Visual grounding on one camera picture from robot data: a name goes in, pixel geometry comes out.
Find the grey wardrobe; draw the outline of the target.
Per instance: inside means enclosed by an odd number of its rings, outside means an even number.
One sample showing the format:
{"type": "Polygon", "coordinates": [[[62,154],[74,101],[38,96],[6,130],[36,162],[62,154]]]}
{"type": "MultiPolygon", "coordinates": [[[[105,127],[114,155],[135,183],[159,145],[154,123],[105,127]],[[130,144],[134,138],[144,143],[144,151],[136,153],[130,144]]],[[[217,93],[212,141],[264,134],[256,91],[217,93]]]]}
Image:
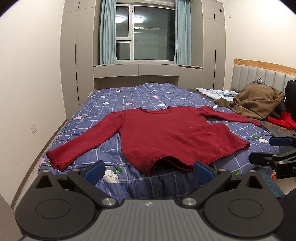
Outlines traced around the grey wardrobe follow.
{"type": "Polygon", "coordinates": [[[66,118],[69,120],[94,90],[98,63],[101,1],[65,1],[60,62],[66,118]]]}
{"type": "Polygon", "coordinates": [[[221,1],[190,1],[191,65],[201,68],[199,86],[222,90],[225,77],[226,30],[221,1]]]}

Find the left blue curtain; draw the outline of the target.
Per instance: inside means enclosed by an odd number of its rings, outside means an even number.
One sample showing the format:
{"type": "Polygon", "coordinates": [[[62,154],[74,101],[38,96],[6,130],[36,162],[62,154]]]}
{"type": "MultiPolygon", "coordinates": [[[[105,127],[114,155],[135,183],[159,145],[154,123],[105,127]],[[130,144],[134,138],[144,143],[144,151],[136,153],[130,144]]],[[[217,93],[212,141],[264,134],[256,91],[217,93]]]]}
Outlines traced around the left blue curtain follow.
{"type": "Polygon", "coordinates": [[[99,38],[99,63],[115,64],[116,58],[116,0],[102,1],[99,38]]]}

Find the right blue curtain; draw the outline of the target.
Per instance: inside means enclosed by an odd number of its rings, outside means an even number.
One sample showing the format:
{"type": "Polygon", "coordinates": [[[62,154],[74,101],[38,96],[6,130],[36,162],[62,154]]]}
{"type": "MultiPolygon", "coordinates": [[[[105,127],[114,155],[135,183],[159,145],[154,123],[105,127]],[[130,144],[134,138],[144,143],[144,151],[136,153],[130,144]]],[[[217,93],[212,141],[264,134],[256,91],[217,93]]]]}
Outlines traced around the right blue curtain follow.
{"type": "Polygon", "coordinates": [[[191,65],[191,11],[190,1],[175,3],[175,56],[174,63],[191,65]]]}

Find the grey window shelf cabinet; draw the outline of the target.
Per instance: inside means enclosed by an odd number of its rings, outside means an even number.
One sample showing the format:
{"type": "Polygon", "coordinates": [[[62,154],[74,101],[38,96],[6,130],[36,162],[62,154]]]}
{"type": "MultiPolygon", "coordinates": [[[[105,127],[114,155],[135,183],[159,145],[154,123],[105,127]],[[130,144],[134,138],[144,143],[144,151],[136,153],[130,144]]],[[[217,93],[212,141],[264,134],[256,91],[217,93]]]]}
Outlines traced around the grey window shelf cabinet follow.
{"type": "Polygon", "coordinates": [[[121,63],[93,67],[95,89],[138,86],[144,83],[171,83],[181,88],[202,87],[203,69],[197,66],[121,63]]]}

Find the red cloth by headboard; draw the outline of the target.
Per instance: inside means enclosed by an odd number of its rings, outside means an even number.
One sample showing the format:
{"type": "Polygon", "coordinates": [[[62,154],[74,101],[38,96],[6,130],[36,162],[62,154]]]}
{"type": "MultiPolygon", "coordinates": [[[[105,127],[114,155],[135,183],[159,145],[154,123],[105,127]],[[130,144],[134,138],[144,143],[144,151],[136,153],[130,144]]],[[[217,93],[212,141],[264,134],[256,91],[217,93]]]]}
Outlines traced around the red cloth by headboard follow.
{"type": "Polygon", "coordinates": [[[293,121],[291,114],[286,111],[281,113],[280,118],[268,116],[267,121],[272,124],[282,126],[288,130],[296,130],[296,123],[293,121]]]}

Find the grey left wardrobe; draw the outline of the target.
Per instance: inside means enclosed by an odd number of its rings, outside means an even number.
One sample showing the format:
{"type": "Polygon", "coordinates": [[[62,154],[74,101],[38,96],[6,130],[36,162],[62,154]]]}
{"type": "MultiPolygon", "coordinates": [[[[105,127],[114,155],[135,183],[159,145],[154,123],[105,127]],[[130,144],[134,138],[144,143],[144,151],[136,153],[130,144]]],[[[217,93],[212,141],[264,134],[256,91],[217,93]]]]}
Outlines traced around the grey left wardrobe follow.
{"type": "Polygon", "coordinates": [[[69,120],[94,90],[98,63],[101,1],[65,1],[60,62],[66,118],[69,120]]]}

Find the window with white frame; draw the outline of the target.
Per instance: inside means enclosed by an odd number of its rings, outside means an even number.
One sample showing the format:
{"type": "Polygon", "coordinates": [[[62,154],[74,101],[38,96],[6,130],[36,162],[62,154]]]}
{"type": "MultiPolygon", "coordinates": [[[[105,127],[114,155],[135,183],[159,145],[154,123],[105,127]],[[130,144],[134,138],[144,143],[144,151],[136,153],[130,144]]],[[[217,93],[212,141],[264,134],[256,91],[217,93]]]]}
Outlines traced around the window with white frame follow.
{"type": "Polygon", "coordinates": [[[116,6],[118,61],[174,61],[175,11],[158,6],[116,6]]]}

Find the red knit sweater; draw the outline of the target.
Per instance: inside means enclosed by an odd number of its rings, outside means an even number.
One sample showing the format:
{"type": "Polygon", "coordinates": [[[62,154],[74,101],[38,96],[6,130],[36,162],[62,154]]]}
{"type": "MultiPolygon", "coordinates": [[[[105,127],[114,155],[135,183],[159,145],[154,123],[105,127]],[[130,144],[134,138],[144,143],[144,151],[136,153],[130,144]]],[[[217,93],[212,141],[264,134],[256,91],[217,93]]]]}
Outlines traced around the red knit sweater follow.
{"type": "Polygon", "coordinates": [[[82,154],[118,133],[123,155],[145,174],[150,174],[161,159],[169,160],[181,170],[191,171],[196,161],[210,164],[250,147],[248,141],[231,132],[226,121],[248,123],[249,119],[209,106],[126,109],[107,114],[86,132],[46,155],[55,169],[63,171],[82,154]]]}

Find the wooden padded grey headboard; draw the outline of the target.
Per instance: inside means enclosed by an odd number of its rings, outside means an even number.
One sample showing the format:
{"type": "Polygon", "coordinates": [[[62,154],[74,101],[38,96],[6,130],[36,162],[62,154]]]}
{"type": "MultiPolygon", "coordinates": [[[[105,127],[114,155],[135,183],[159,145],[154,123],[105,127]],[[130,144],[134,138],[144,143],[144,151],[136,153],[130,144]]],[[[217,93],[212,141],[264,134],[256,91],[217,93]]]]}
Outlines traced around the wooden padded grey headboard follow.
{"type": "Polygon", "coordinates": [[[261,81],[276,89],[285,91],[287,82],[295,81],[295,68],[255,60],[234,59],[230,89],[240,92],[244,85],[261,81]]]}

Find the light blue patterned cloth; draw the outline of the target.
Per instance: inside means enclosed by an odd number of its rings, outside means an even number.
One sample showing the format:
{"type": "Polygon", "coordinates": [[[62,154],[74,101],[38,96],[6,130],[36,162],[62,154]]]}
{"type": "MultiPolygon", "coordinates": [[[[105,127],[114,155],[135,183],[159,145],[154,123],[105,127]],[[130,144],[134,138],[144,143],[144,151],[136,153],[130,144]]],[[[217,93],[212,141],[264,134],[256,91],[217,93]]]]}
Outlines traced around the light blue patterned cloth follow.
{"type": "Polygon", "coordinates": [[[238,94],[237,92],[231,90],[214,90],[204,88],[196,88],[196,90],[213,100],[223,98],[227,101],[232,101],[234,99],[234,96],[238,94]]]}

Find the grey right wardrobe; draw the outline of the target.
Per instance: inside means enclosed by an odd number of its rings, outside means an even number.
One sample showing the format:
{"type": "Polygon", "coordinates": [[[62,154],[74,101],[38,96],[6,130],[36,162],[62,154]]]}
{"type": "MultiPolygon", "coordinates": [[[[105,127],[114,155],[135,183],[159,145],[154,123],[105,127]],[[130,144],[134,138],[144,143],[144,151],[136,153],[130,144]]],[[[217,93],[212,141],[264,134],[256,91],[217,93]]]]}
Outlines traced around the grey right wardrobe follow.
{"type": "Polygon", "coordinates": [[[222,90],[225,77],[226,30],[221,1],[190,1],[191,65],[201,68],[199,86],[222,90]]]}

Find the black bag by headboard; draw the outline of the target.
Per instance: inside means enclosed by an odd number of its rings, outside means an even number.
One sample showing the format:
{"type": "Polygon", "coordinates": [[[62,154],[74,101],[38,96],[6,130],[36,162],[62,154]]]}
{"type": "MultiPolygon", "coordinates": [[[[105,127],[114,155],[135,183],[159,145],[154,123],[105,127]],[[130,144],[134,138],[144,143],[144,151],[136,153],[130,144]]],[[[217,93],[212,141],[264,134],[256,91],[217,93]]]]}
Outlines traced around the black bag by headboard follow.
{"type": "Polygon", "coordinates": [[[290,80],[285,87],[285,109],[288,113],[295,114],[296,108],[296,81],[290,80]]]}

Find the blue curtain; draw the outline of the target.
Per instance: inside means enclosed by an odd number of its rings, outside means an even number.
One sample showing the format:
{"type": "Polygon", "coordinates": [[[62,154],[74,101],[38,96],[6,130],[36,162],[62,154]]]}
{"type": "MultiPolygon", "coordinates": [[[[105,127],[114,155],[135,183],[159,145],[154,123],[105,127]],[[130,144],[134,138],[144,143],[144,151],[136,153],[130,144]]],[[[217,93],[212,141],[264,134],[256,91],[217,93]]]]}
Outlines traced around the blue curtain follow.
{"type": "Polygon", "coordinates": [[[115,64],[116,58],[116,0],[102,1],[99,38],[99,63],[115,64]]]}
{"type": "Polygon", "coordinates": [[[175,3],[175,56],[174,63],[191,65],[191,11],[190,1],[175,3]]]}

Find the white wall socket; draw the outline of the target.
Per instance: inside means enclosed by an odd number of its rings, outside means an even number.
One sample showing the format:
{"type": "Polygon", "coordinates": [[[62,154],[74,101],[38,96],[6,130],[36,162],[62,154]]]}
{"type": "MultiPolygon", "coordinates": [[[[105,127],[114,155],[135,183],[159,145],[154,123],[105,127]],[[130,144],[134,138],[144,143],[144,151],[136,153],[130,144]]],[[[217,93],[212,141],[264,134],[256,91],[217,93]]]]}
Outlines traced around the white wall socket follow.
{"type": "Polygon", "coordinates": [[[30,127],[31,127],[32,134],[34,134],[37,131],[36,123],[32,123],[30,127]]]}

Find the brown garment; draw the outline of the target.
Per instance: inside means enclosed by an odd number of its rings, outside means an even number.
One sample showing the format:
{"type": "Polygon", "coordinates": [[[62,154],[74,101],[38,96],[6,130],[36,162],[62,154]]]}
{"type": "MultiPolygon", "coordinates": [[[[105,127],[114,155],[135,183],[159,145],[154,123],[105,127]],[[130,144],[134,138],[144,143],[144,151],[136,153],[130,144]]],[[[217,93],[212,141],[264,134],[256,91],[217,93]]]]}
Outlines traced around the brown garment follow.
{"type": "Polygon", "coordinates": [[[264,120],[283,103],[284,98],[285,94],[273,86],[249,83],[244,85],[232,101],[220,98],[214,103],[248,118],[264,120]]]}

